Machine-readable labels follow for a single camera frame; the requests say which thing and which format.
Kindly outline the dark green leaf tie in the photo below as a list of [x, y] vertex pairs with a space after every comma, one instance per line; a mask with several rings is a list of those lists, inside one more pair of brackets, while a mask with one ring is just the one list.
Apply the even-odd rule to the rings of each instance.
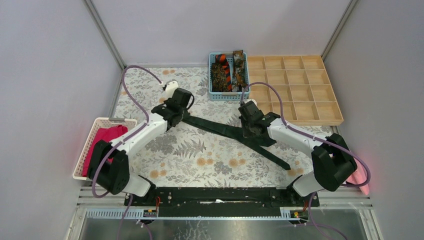
[[236, 140], [251, 150], [254, 150], [258, 154], [262, 155], [263, 157], [267, 158], [271, 162], [282, 167], [284, 170], [291, 169], [290, 165], [286, 161], [263, 148], [270, 147], [277, 143], [276, 140], [273, 140], [268, 136], [256, 135], [252, 137], [244, 137], [243, 129], [241, 127], [222, 124], [191, 115], [188, 115], [182, 121], [206, 132]]

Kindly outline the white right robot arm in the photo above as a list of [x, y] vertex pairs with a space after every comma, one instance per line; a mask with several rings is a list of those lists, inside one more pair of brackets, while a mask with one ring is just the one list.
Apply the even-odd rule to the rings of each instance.
[[287, 191], [287, 201], [293, 206], [301, 205], [307, 196], [319, 190], [334, 192], [358, 168], [354, 158], [346, 151], [344, 139], [334, 133], [319, 137], [289, 122], [273, 112], [263, 114], [253, 101], [241, 103], [243, 135], [246, 138], [262, 137], [283, 142], [295, 148], [312, 161], [312, 171], [295, 179]]

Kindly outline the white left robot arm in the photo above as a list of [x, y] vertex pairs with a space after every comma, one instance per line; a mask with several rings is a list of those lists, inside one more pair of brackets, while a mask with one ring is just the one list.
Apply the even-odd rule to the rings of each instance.
[[107, 193], [135, 195], [144, 206], [155, 200], [153, 183], [130, 171], [130, 159], [156, 137], [178, 125], [194, 102], [193, 94], [176, 88], [164, 103], [155, 106], [146, 123], [110, 141], [100, 140], [93, 148], [87, 177]]

